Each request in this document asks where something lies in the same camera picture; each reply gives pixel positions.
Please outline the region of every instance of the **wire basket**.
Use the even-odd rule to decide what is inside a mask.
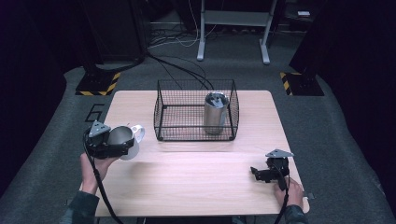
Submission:
[[[154,109],[154,130],[159,141],[232,141],[239,122],[239,103],[232,79],[159,80]],[[230,103],[222,131],[210,134],[204,126],[205,98],[224,93]]]

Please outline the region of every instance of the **human hand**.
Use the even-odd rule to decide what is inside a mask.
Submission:
[[[291,177],[285,178],[285,182],[289,186],[289,199],[286,206],[294,204],[300,206],[303,209],[303,187]],[[280,206],[282,206],[286,191],[282,191],[277,183],[274,184],[274,191],[277,202],[280,204]]]
[[[116,161],[118,158],[106,158],[104,160],[95,160],[95,167],[99,171],[101,179],[105,179],[107,174],[108,167]],[[81,191],[96,194],[98,189],[98,184],[96,182],[95,175],[93,173],[93,169],[90,163],[90,160],[87,157],[87,154],[84,152],[79,156],[79,161],[81,163],[81,173],[82,173],[82,188]]]

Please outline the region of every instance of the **ceramic cup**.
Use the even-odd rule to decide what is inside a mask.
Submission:
[[[141,125],[135,125],[133,127],[120,126],[111,130],[108,137],[108,143],[110,145],[122,144],[134,138],[134,146],[128,149],[128,154],[120,157],[123,161],[128,161],[134,158],[139,152],[139,143],[145,136],[145,128]]]

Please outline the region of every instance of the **yellow black hazard tape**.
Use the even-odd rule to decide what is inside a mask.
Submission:
[[[280,77],[282,78],[283,87],[285,88],[286,94],[287,95],[293,95],[293,92],[291,91],[290,84],[288,82],[286,74],[289,74],[289,75],[300,75],[300,73],[283,73],[283,72],[280,73]]]
[[[76,95],[86,95],[86,96],[110,95],[111,92],[113,92],[113,90],[116,88],[116,84],[119,78],[120,78],[120,73],[114,75],[106,91],[76,91]]]

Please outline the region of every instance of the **cylindrical container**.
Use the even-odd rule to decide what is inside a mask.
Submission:
[[[204,129],[207,133],[219,134],[222,132],[229,103],[230,100],[222,92],[214,91],[206,96]]]

